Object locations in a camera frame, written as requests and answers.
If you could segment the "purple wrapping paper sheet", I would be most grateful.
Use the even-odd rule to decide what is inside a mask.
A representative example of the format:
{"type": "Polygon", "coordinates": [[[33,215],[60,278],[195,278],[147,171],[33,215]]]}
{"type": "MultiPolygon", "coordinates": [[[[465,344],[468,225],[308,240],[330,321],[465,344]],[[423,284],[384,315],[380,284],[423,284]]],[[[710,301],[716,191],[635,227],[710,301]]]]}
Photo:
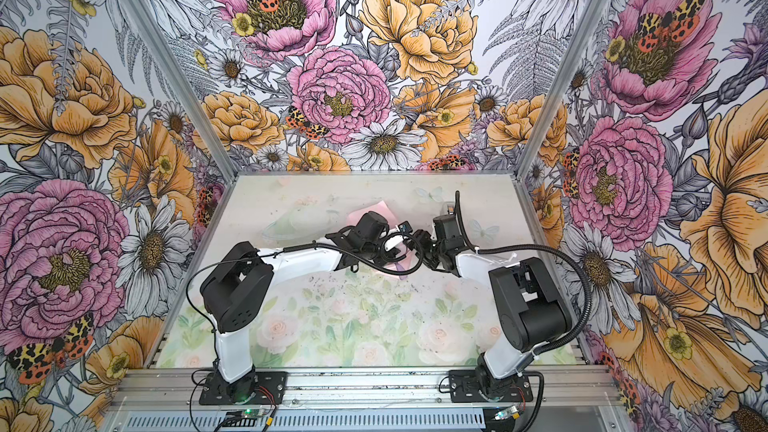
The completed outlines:
{"type": "Polygon", "coordinates": [[[391,232],[388,214],[383,203],[350,213],[346,237],[354,252],[378,266],[392,268],[402,253],[398,245],[387,245],[391,232]]]}

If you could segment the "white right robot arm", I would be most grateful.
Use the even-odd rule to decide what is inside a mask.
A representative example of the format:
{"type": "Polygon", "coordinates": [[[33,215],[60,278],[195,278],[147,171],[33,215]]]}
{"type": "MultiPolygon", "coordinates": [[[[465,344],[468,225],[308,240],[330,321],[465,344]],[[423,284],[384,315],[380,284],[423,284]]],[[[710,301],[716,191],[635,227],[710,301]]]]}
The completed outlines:
{"type": "Polygon", "coordinates": [[[501,335],[478,358],[479,384],[490,387],[521,377],[536,358],[570,342],[579,332],[566,301],[544,261],[536,255],[519,260],[518,252],[550,253],[539,244],[483,249],[470,243],[459,210],[433,219],[433,231],[419,229],[406,247],[434,271],[474,281],[492,293],[501,335]]]}

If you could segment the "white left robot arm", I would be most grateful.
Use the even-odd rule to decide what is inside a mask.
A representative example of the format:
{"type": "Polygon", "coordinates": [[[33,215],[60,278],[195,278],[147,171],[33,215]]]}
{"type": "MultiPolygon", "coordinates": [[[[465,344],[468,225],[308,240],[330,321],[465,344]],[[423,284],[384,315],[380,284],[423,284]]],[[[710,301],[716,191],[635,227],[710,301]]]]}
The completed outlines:
{"type": "Polygon", "coordinates": [[[415,272],[391,266],[408,257],[415,244],[407,222],[389,226],[379,213],[366,212],[352,226],[306,244],[268,251],[248,241],[233,246],[203,279],[199,291],[214,331],[214,370],[227,385],[255,370],[249,327],[263,309],[271,287],[315,273],[355,270],[365,265],[391,275],[415,272]]]}

